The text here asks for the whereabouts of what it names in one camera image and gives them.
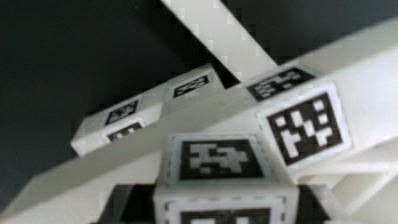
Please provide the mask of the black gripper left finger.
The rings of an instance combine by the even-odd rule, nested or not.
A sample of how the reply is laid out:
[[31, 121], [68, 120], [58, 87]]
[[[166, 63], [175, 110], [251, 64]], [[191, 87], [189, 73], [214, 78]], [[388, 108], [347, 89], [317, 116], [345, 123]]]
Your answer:
[[155, 224], [155, 185], [114, 187], [97, 224]]

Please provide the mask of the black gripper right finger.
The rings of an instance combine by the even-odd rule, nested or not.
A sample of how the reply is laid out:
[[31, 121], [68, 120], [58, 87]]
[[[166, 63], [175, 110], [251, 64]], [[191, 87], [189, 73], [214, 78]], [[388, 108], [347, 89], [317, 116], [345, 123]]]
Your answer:
[[296, 224], [356, 224], [326, 185], [301, 185]]

